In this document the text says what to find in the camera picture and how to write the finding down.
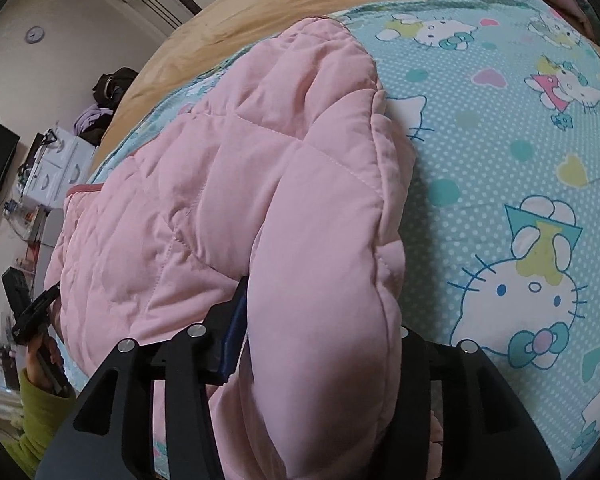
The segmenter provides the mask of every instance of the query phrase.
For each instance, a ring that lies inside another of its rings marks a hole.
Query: bed
[[[179,28],[147,62],[96,151],[95,169],[171,90],[241,47],[306,16],[379,0],[218,0]]]

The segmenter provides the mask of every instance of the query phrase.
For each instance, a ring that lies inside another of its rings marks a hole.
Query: white cabinet
[[[36,155],[22,194],[26,207],[62,208],[69,189],[85,183],[89,176],[95,147],[60,128],[55,133],[58,140],[40,148]]]

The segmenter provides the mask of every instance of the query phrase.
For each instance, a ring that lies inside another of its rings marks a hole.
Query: pink quilted blanket
[[[307,18],[65,201],[46,281],[61,280],[54,324],[87,375],[122,338],[202,320],[250,275],[248,344],[210,398],[229,480],[349,478],[393,415],[414,153],[383,112],[363,47]]]

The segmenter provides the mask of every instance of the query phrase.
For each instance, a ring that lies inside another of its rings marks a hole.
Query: white wall
[[[34,25],[46,37],[29,45]],[[158,46],[105,0],[10,0],[0,13],[0,118],[21,141],[5,189],[37,132],[56,121],[71,129],[102,73],[139,71]],[[0,276],[25,248],[0,215]],[[0,324],[8,308],[0,280]]]

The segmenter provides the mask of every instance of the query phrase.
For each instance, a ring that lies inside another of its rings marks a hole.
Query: person
[[[46,448],[75,405],[75,392],[58,397],[38,362],[37,352],[45,345],[53,364],[63,367],[58,344],[48,335],[38,335],[27,345],[26,366],[20,371],[20,395],[24,410],[24,433],[15,442],[3,443],[7,452],[29,478],[33,478]]]

